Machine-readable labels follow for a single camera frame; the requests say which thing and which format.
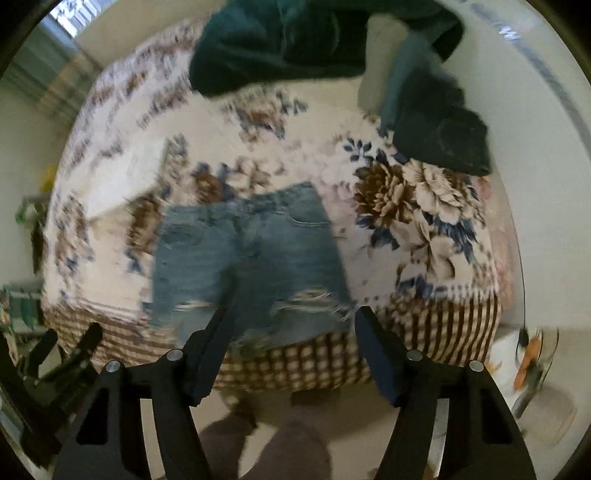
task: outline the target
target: bed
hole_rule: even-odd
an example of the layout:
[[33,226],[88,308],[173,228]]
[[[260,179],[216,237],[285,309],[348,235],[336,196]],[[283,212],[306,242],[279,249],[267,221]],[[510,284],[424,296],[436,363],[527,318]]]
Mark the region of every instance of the bed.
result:
[[[357,108],[360,78],[252,85],[215,99],[192,92],[188,63],[206,22],[183,21],[115,62],[76,119],[45,231],[43,309],[62,345],[99,322],[98,368],[175,348],[171,329],[150,326],[152,254],[167,208],[310,181],[355,302],[372,306],[409,348],[451,364],[485,362],[513,288],[508,224],[490,182],[399,155],[379,119]],[[89,222],[93,171],[154,138],[167,140],[157,191]],[[246,362],[228,353],[215,387],[369,380],[354,333],[329,333]]]

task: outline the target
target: dark green cloth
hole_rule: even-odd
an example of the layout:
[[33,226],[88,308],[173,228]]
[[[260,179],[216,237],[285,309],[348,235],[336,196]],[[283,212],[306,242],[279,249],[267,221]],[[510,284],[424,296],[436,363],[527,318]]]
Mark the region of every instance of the dark green cloth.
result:
[[468,175],[491,173],[487,127],[422,35],[409,33],[392,66],[381,129],[407,158]]
[[434,0],[231,0],[197,43],[191,85],[214,96],[253,82],[360,75],[373,13],[406,22],[443,60],[463,34]]

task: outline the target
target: ripped denim shorts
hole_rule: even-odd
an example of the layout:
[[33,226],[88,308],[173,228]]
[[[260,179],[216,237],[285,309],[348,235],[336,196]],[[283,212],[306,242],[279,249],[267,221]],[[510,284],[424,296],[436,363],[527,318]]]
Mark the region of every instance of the ripped denim shorts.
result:
[[350,328],[352,301],[330,222],[310,183],[249,199],[175,206],[160,228],[153,326],[179,344],[231,298],[232,351],[267,349]]

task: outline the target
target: flower print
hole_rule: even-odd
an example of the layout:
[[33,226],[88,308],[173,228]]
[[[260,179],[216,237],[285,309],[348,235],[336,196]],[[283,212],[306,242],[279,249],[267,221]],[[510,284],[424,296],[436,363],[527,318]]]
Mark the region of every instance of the flower print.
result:
[[54,255],[56,267],[64,283],[78,275],[81,261],[93,261],[95,253],[90,246],[88,222],[84,208],[72,195],[61,207],[56,219],[58,229]]
[[114,85],[107,85],[103,88],[93,88],[86,99],[85,109],[94,109],[97,106],[103,105],[111,98],[115,91]]
[[282,90],[273,91],[266,86],[236,95],[222,107],[230,121],[238,120],[243,142],[253,143],[264,132],[272,132],[280,140],[285,138],[285,117],[307,112],[308,106],[294,98],[290,100]]
[[478,202],[463,179],[440,167],[411,159],[402,166],[402,175],[415,187],[419,207],[441,221],[455,225],[460,218],[472,218]]
[[228,185],[238,196],[264,193],[271,186],[271,175],[282,168],[283,165],[274,166],[267,160],[238,157],[235,168],[228,175]]
[[402,168],[373,160],[369,167],[358,168],[360,181],[355,186],[358,225],[389,228],[394,221],[413,221],[414,188],[404,181]]
[[367,120],[372,125],[377,125],[379,122],[379,116],[373,115],[371,113],[365,113],[362,118],[363,120]]
[[456,253],[453,240],[439,235],[420,209],[413,212],[413,217],[413,222],[392,225],[394,238],[402,249],[410,251],[413,263],[425,265],[427,278],[438,283],[454,278],[456,271],[450,260]]
[[476,232],[472,220],[461,218],[458,223],[443,222],[439,216],[433,217],[433,225],[437,233],[446,235],[453,240],[456,253],[463,253],[468,263],[474,260],[474,248],[472,242],[476,242]]
[[151,254],[162,218],[160,203],[153,195],[148,195],[134,202],[131,215],[133,220],[127,230],[127,245],[132,252]]
[[184,29],[170,36],[160,36],[160,38],[145,45],[142,50],[135,54],[137,64],[143,64],[147,61],[162,64],[166,57],[174,57],[179,51],[190,51],[194,49],[197,39],[191,27]]
[[398,240],[394,238],[390,229],[384,226],[379,226],[372,232],[369,244],[372,248],[381,248],[390,245],[392,250],[400,247]]
[[348,138],[347,142],[343,148],[351,153],[351,161],[359,161],[360,158],[363,158],[368,164],[373,162],[373,156],[368,154],[372,147],[371,142],[363,143],[362,140],[357,140],[356,143],[352,138]]
[[281,102],[281,107],[279,108],[279,111],[283,115],[289,115],[290,111],[293,113],[293,115],[297,115],[300,112],[308,111],[308,105],[306,103],[300,101],[297,98],[294,98],[293,102],[290,101],[289,97],[282,90],[277,90],[275,92],[275,96],[277,97],[277,100]]
[[396,280],[396,293],[424,300],[431,298],[443,299],[447,296],[447,287],[443,285],[436,286],[433,283],[429,283],[423,275],[418,275],[402,281],[400,280],[400,276],[398,276]]
[[98,154],[99,158],[113,158],[116,155],[121,155],[123,153],[123,146],[121,144],[121,140],[117,139],[115,142],[109,147],[101,150]]
[[388,156],[386,155],[386,152],[384,150],[382,150],[381,148],[378,148],[375,151],[375,161],[383,163],[386,166],[389,166]]
[[183,171],[189,165],[189,154],[187,152],[187,140],[183,134],[175,135],[172,140],[166,144],[166,156],[164,159],[164,168],[160,186],[164,190],[166,187],[177,185],[183,176]]
[[142,70],[139,73],[134,72],[131,74],[127,80],[127,83],[125,84],[125,97],[129,99],[133,93],[145,82],[147,76],[147,70]]
[[478,197],[476,187],[472,184],[470,177],[463,176],[461,174],[457,175],[458,179],[456,180],[456,184],[458,184],[459,190],[463,192],[463,196],[466,199],[466,203],[468,203],[468,205],[470,205],[473,209],[472,219],[478,220],[478,222],[480,222],[480,225],[484,227],[484,205]]
[[394,146],[394,130],[384,129],[380,126],[376,128],[376,132],[382,139],[384,147],[392,148]]
[[67,167],[68,173],[71,173],[84,160],[88,147],[90,147],[90,138],[88,137],[82,139],[74,146],[72,149],[72,159]]
[[188,104],[189,93],[190,88],[185,79],[180,79],[172,86],[166,86],[163,90],[154,94],[150,109],[148,113],[138,120],[138,126],[146,129],[154,117]]
[[195,192],[198,203],[215,203],[229,200],[233,197],[232,189],[225,183],[229,173],[228,166],[223,163],[216,176],[210,172],[209,165],[200,163],[191,173],[195,182]]

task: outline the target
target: wrinkled fabric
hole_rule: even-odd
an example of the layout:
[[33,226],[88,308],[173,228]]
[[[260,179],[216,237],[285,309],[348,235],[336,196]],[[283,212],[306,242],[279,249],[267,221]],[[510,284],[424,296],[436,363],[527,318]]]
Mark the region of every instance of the wrinkled fabric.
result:
[[214,96],[253,82],[359,75],[367,20],[380,12],[420,32],[443,59],[463,34],[458,17],[434,0],[232,0],[197,44],[191,86]]
[[424,37],[409,33],[392,65],[383,131],[407,158],[468,175],[491,173],[487,127],[466,109],[464,92]]
[[[100,322],[98,369],[113,358],[154,362],[180,346],[167,328],[148,326],[158,226],[172,205],[310,181],[354,301],[403,324],[408,348],[459,365],[485,361],[501,310],[476,180],[400,157],[391,133],[378,134],[379,118],[357,108],[360,78],[253,86],[214,100],[192,92],[188,65],[205,22],[181,22],[139,45],[103,72],[80,111],[44,231],[43,308],[61,344],[74,348],[77,332]],[[153,138],[168,139],[157,189],[89,222],[93,169]],[[370,377],[355,334],[328,333],[252,362],[229,353],[216,388],[337,388]]]
[[349,297],[322,203],[310,183],[248,200],[173,207],[160,229],[150,324],[184,343],[220,304],[242,356],[349,330]]

